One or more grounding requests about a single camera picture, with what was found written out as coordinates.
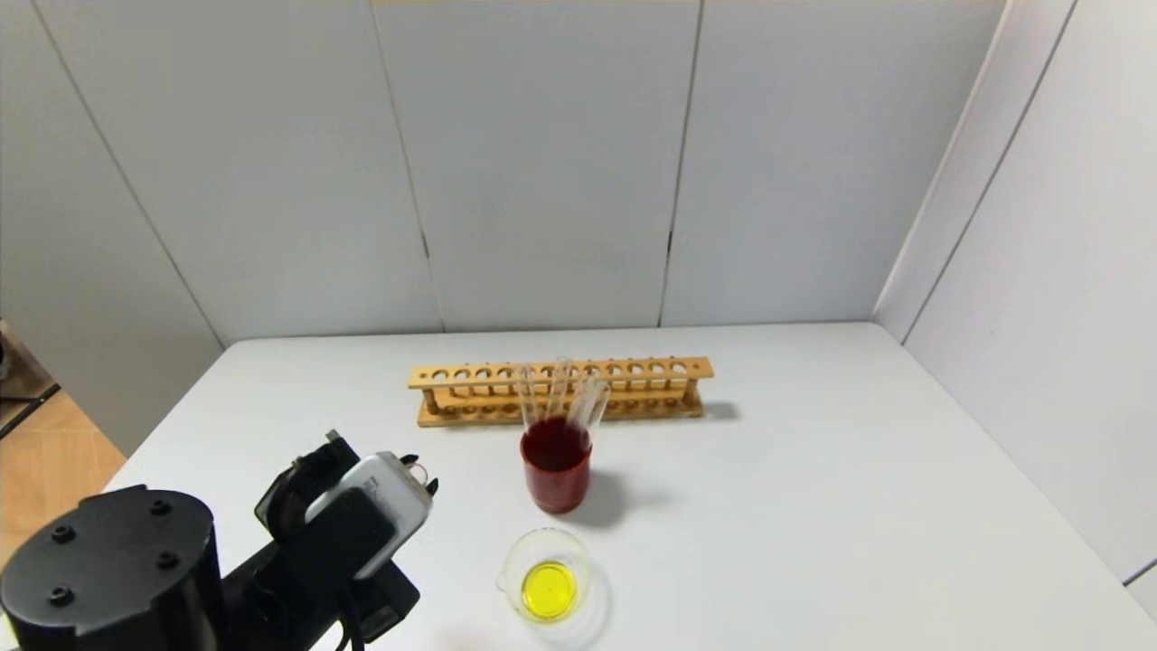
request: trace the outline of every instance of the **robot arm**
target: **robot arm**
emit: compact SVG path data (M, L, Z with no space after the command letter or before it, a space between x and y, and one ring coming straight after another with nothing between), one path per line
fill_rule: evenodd
M390 630L419 599L390 557L437 480L329 438L266 491L256 515L273 540L223 580L197 498L140 486L82 501L0 577L21 649L304 651L339 620L358 649Z

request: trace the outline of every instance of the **red liquid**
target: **red liquid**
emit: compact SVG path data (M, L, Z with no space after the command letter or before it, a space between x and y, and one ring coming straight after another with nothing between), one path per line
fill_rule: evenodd
M590 436L555 416L522 436L526 488L547 513L566 513L582 504L590 482Z

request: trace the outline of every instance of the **white wall panel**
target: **white wall panel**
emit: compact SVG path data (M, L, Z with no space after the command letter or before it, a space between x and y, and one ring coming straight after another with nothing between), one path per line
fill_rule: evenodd
M1121 578L1157 556L1155 25L1077 3L907 342Z
M0 2L0 298L126 454L221 355L28 0Z
M902 342L1012 138L1075 0L1009 2L875 319Z
M1002 6L707 2L663 324L867 318Z
M655 325L698 3L375 12L447 330Z
M1157 572L1150 570L1129 584L1129 594L1141 604L1150 617L1157 620Z
M441 328L368 3L40 6L226 343Z

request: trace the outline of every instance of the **glass dish with yellow liquid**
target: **glass dish with yellow liquid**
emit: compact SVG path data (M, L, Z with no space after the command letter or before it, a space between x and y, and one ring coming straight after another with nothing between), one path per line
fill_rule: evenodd
M514 611L563 649L581 649L598 636L606 619L604 583L582 543L554 528L518 539L498 578Z

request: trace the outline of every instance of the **test tube rack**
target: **test tube rack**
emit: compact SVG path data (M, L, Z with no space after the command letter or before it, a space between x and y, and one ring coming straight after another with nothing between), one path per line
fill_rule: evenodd
M567 393L574 395L583 376L611 385L604 421L634 419L695 419L703 415L699 380L714 378L706 357L648 357L642 360L575 361ZM421 428L521 424L518 369L522 364L462 364L415 367L410 389L422 392L418 412ZM555 363L529 364L535 394L545 406Z

